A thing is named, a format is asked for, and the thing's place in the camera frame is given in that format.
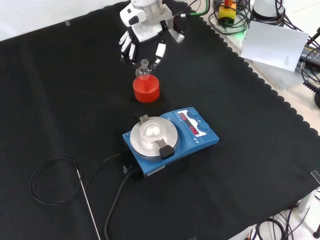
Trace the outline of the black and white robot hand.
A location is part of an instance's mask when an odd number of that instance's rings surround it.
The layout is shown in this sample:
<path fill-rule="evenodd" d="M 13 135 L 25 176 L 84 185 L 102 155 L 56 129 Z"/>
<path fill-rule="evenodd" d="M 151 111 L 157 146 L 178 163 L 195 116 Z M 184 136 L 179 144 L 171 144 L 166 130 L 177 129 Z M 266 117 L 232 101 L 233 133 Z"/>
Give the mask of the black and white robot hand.
<path fill-rule="evenodd" d="M 166 20 L 162 20 L 152 26 L 137 23 L 128 27 L 118 43 L 121 61 L 125 64 L 132 63 L 135 65 L 137 63 L 140 45 L 153 40 L 159 40 L 155 51 L 154 61 L 149 68 L 153 71 L 161 63 L 161 60 L 165 55 L 167 43 L 163 38 L 163 35 L 168 31 L 169 28 Z"/>

